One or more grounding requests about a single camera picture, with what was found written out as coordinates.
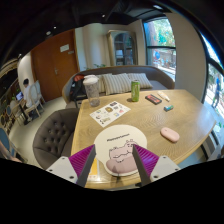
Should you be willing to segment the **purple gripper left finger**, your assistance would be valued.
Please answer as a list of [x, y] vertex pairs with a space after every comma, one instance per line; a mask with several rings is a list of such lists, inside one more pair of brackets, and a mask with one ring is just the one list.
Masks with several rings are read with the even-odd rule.
[[95, 145], [88, 146], [69, 157], [69, 161], [77, 174], [76, 184], [84, 187], [96, 156]]

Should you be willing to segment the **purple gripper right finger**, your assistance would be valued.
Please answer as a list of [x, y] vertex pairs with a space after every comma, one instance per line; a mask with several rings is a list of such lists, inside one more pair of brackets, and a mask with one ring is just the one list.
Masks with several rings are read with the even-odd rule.
[[133, 157], [138, 168], [141, 179], [141, 185], [145, 186], [150, 183], [150, 175], [155, 168], [159, 157], [151, 151], [134, 144]]

